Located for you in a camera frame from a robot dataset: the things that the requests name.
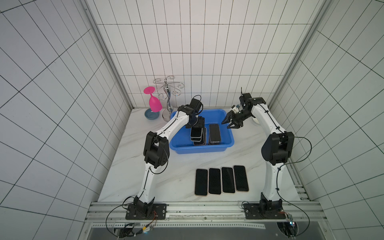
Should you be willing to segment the black phone removed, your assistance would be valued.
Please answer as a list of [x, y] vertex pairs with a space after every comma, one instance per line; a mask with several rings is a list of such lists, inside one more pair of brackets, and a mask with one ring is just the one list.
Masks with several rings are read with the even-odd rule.
[[221, 170], [216, 168], [209, 169], [209, 186], [208, 192], [213, 195], [220, 195], [221, 187]]
[[230, 167], [222, 167], [222, 190], [224, 193], [234, 194], [236, 191], [234, 170]]
[[249, 185], [246, 168], [244, 166], [234, 166], [236, 190], [239, 192], [248, 192]]
[[196, 169], [195, 195], [208, 195], [208, 170]]

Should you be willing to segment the black phone stack top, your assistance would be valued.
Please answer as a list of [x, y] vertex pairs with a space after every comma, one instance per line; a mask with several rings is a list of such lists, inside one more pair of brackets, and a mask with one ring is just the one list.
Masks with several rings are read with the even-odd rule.
[[203, 138], [203, 129], [192, 127], [190, 137], [192, 142], [200, 142]]

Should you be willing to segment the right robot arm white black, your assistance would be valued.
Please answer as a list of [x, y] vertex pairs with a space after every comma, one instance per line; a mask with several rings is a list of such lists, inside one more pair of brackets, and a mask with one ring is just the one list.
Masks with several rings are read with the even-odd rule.
[[262, 218], [268, 214], [280, 214], [283, 198], [280, 196], [279, 186], [292, 154], [295, 136], [278, 124], [262, 97], [253, 98], [246, 93], [239, 100], [240, 104], [232, 106], [222, 124], [228, 124], [228, 129], [239, 129], [244, 126], [244, 120], [254, 118], [265, 131], [267, 139], [261, 148], [261, 154], [266, 161], [266, 180], [261, 199], [254, 206], [256, 213]]

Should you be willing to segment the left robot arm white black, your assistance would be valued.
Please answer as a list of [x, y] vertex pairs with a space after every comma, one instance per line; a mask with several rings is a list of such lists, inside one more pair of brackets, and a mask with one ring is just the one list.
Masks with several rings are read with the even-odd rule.
[[183, 127], [201, 127], [203, 117], [199, 114], [203, 109], [200, 101], [192, 101], [188, 105], [178, 107], [178, 111], [171, 120], [156, 132], [148, 132], [144, 146], [145, 174], [141, 190], [133, 200], [134, 209], [140, 215], [148, 218], [152, 215], [155, 196], [153, 194], [153, 181], [156, 175], [167, 167], [170, 157], [169, 143], [176, 133]]

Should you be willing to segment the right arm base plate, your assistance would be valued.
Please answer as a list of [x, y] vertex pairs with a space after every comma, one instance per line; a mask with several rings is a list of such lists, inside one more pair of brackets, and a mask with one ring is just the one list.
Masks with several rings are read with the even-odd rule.
[[272, 202], [272, 204], [242, 203], [247, 220], [284, 220], [286, 214], [282, 212], [282, 204]]

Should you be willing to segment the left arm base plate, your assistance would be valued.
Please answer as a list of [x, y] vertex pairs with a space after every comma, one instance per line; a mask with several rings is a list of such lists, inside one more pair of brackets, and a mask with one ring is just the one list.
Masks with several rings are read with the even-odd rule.
[[151, 204], [149, 206], [139, 206], [129, 204], [125, 216], [126, 220], [164, 220], [167, 213], [167, 204]]

